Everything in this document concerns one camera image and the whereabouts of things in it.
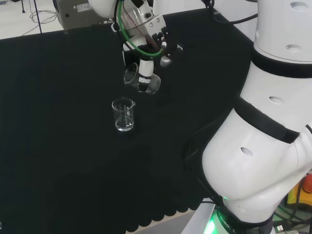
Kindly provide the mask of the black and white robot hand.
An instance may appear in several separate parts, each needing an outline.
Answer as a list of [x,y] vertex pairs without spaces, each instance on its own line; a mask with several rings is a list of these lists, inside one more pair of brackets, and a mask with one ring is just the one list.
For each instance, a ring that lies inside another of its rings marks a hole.
[[[150,48],[143,36],[135,36],[130,42],[126,41],[123,44],[123,60],[126,68],[123,82],[139,92],[154,94],[161,85],[160,77],[154,73],[155,58],[143,55],[132,46],[132,43],[144,52]],[[161,48],[165,50],[165,54],[160,56],[162,67],[169,66],[183,52],[182,45],[166,41],[161,43]]]

